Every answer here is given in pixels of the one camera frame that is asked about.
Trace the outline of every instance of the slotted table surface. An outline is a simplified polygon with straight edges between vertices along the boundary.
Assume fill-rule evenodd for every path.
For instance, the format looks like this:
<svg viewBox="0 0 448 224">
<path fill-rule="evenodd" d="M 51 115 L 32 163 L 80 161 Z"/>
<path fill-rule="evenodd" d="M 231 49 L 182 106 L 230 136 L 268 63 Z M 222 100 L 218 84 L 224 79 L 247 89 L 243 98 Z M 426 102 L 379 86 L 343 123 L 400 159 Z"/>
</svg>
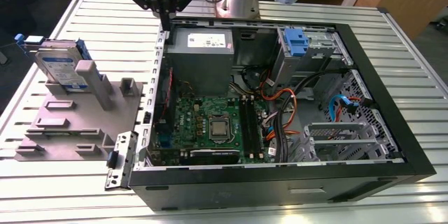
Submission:
<svg viewBox="0 0 448 224">
<path fill-rule="evenodd" d="M 214 17 L 203 0 L 184 16 Z M 14 160 L 47 89 L 34 65 L 0 118 L 0 222 L 123 217 L 151 223 L 430 223 L 448 221 L 447 87 L 388 14 L 375 8 L 262 2 L 263 19 L 350 24 L 438 174 L 340 204 L 152 212 L 132 191 L 104 191 L 106 162 Z M 86 40 L 111 81 L 132 77 L 151 92 L 159 19 L 131 0 L 72 0 L 51 38 Z"/>
</svg>

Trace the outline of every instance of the power supply label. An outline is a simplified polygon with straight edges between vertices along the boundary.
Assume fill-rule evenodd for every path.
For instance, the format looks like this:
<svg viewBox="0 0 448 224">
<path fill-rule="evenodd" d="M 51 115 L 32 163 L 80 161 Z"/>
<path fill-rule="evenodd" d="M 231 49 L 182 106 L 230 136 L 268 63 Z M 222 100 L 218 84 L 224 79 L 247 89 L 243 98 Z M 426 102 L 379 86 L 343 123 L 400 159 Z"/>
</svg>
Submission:
<svg viewBox="0 0 448 224">
<path fill-rule="evenodd" d="M 218 47 L 226 48 L 224 34 L 190 34 L 188 47 Z"/>
</svg>

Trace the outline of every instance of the open computer tower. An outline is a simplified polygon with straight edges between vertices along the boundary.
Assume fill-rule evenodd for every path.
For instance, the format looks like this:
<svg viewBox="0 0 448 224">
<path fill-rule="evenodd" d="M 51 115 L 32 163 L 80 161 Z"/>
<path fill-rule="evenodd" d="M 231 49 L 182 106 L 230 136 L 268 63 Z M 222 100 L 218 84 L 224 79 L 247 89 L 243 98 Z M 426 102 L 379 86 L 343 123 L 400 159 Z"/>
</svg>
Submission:
<svg viewBox="0 0 448 224">
<path fill-rule="evenodd" d="M 178 18 L 154 54 L 106 183 L 152 210 L 356 201 L 435 174 L 348 25 Z"/>
</svg>

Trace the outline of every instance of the metal bracket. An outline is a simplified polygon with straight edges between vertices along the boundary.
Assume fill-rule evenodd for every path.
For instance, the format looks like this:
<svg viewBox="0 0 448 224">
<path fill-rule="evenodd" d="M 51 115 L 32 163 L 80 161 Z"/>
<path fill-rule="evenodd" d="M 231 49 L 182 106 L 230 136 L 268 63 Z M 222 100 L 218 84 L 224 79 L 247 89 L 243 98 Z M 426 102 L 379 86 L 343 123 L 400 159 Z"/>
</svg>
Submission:
<svg viewBox="0 0 448 224">
<path fill-rule="evenodd" d="M 107 166 L 110 168 L 104 186 L 107 191 L 131 190 L 128 183 L 138 136 L 139 134 L 134 131 L 124 132 L 118 136 L 115 149 L 110 153 L 107 160 Z"/>
</svg>

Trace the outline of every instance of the green circuit board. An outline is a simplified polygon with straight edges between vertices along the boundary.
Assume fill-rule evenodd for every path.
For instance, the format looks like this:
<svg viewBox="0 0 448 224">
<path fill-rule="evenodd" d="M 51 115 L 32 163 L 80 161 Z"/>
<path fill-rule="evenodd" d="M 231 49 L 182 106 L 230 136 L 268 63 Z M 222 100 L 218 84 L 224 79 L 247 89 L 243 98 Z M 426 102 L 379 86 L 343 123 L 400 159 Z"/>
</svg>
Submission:
<svg viewBox="0 0 448 224">
<path fill-rule="evenodd" d="M 239 102 L 238 98 L 179 98 L 174 134 L 171 136 L 159 135 L 162 152 L 164 148 L 167 151 L 178 149 L 232 149 L 240 151 L 239 163 L 268 163 L 270 158 L 263 146 L 262 132 L 259 133 L 259 141 L 263 155 L 256 157 L 244 155 Z M 256 116 L 260 118 L 266 112 L 266 105 L 264 101 L 255 101 Z M 230 134 L 216 136 L 216 131 L 222 130 L 219 126 L 226 127 Z M 175 153 L 164 157 L 167 165 L 178 165 Z"/>
</svg>

